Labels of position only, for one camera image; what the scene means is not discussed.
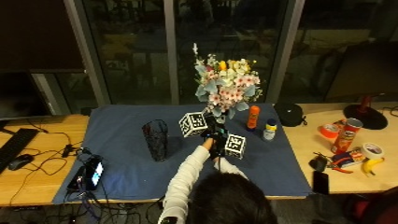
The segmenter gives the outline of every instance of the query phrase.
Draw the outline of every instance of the tape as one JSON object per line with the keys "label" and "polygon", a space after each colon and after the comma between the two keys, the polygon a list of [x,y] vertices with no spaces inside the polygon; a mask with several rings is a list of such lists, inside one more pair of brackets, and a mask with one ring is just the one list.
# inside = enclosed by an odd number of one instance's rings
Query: tape
{"label": "tape", "polygon": [[360,152],[371,160],[384,157],[384,150],[372,143],[364,143]]}
{"label": "tape", "polygon": [[327,138],[336,137],[338,132],[339,132],[339,129],[338,129],[338,126],[335,124],[324,124],[320,127],[320,133]]}

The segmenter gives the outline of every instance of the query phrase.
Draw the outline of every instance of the black mesh cup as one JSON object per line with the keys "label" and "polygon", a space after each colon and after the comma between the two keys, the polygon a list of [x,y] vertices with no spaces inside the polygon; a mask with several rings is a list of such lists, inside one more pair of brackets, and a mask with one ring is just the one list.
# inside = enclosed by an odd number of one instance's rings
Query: black mesh cup
{"label": "black mesh cup", "polygon": [[163,161],[166,157],[166,132],[166,124],[161,119],[154,119],[142,126],[142,133],[154,161]]}

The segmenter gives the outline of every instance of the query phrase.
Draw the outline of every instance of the flower bouquet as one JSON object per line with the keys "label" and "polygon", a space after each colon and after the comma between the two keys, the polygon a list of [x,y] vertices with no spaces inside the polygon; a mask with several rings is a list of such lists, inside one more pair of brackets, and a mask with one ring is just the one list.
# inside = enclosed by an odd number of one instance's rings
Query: flower bouquet
{"label": "flower bouquet", "polygon": [[259,84],[258,72],[251,70],[255,61],[241,59],[239,61],[217,61],[215,55],[209,54],[207,60],[198,56],[197,44],[193,47],[198,71],[195,81],[198,83],[197,97],[201,102],[207,102],[206,111],[218,118],[227,112],[229,119],[237,111],[249,108],[247,103],[254,102],[262,94],[257,86]]}

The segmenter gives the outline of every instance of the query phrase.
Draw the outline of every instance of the wooden table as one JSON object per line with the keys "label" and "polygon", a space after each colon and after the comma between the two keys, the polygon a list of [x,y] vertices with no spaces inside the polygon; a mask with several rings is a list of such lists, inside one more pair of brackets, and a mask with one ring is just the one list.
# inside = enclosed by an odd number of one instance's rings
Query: wooden table
{"label": "wooden table", "polygon": [[[305,115],[307,116],[307,126],[283,127],[290,140],[294,155],[297,157],[302,172],[308,180],[312,182],[312,168],[308,165],[308,161],[314,157],[314,152],[331,156],[330,148],[332,140],[322,136],[316,130],[318,126],[326,123],[335,122],[343,118],[342,108],[343,104],[323,104],[323,105],[301,105]],[[343,174],[331,169],[324,172],[330,176],[330,193],[372,193],[380,192],[398,186],[398,176],[395,172],[398,170],[398,118],[384,113],[388,119],[388,126],[379,131],[362,129],[356,134],[350,148],[360,146],[364,142],[372,142],[379,145],[386,151],[386,161],[374,167],[375,176],[366,176],[360,172],[360,165],[347,167],[347,170],[352,170],[352,174]],[[85,127],[88,123],[88,117],[81,115],[70,115],[66,117],[58,117],[52,119],[44,119],[41,128],[46,129],[50,133],[38,133],[32,140],[28,148],[36,148],[41,152],[49,150],[61,150],[68,144],[66,137],[60,132],[66,133],[70,138],[70,143],[80,143],[85,136]],[[25,121],[13,121],[6,126],[10,131],[17,131],[18,128],[33,128]],[[4,145],[9,135],[0,133],[0,146]],[[36,154],[34,150],[25,149],[22,153]],[[53,155],[53,152],[45,153],[34,158],[32,162],[34,165],[40,165],[45,159]],[[72,163],[76,157],[69,156],[66,158],[66,165],[56,175],[46,175],[42,171],[33,172],[25,181],[29,170],[21,169],[17,171],[5,170],[0,174],[0,206],[9,206],[9,200],[12,196],[10,205],[45,205],[52,204],[52,198],[64,182],[66,174],[69,172]],[[42,168],[48,173],[54,172],[64,161],[48,161]],[[32,164],[25,166],[29,169],[34,169]]]}
{"label": "wooden table", "polygon": [[[80,142],[85,137],[85,128],[88,123],[88,117],[82,115],[70,115],[66,117],[54,117],[50,119],[42,119],[40,124],[40,119],[32,119],[32,123],[41,126],[42,129],[48,130],[49,133],[38,133],[34,139],[28,144],[28,148],[34,148],[37,150],[25,149],[21,154],[37,154],[40,152],[46,152],[34,157],[32,164],[28,164],[24,168],[36,169],[53,154],[54,151],[61,150],[68,144],[65,133],[69,137],[72,144],[78,143],[74,147],[80,146]],[[16,132],[18,128],[34,128],[25,120],[12,121],[5,127],[8,130]],[[0,133],[0,146],[5,144],[10,135],[6,133]],[[53,158],[61,158],[61,154],[53,156]],[[0,174],[0,206],[9,205],[45,205],[52,204],[52,198],[64,182],[66,174],[70,170],[72,164],[76,157],[69,156],[65,160],[52,160],[46,161],[42,165],[42,169],[50,174],[56,172],[66,161],[65,167],[54,175],[46,175],[41,170],[33,172],[29,170],[20,169],[17,171],[10,171],[6,169]]]}
{"label": "wooden table", "polygon": [[[294,149],[301,170],[312,184],[312,168],[308,161],[314,158],[314,152],[331,156],[330,151],[334,139],[323,137],[318,126],[332,123],[343,118],[343,104],[301,105],[306,115],[307,126],[283,127],[285,133]],[[382,108],[383,104],[371,104],[371,107]],[[388,126],[383,130],[360,129],[350,144],[350,149],[362,146],[363,143],[374,143],[386,151],[386,161],[374,166],[372,176],[366,176],[360,171],[360,164],[346,167],[351,174],[343,174],[331,169],[324,173],[330,177],[330,194],[339,193],[374,193],[398,186],[398,118],[384,111]]]}

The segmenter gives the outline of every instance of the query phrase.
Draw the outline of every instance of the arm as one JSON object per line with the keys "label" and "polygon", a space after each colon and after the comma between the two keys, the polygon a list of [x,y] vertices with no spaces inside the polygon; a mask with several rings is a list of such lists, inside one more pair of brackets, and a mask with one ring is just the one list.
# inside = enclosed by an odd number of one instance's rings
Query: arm
{"label": "arm", "polygon": [[213,139],[207,138],[195,151],[186,157],[173,179],[170,180],[165,193],[162,206],[163,210],[158,223],[165,217],[175,217],[177,223],[183,223],[187,215],[187,195],[195,184],[203,162],[209,158],[209,149]]}
{"label": "arm", "polygon": [[213,159],[214,161],[214,168],[218,169],[222,173],[230,173],[243,176],[246,179],[247,176],[238,170],[238,168],[226,161],[223,157],[217,157]]}

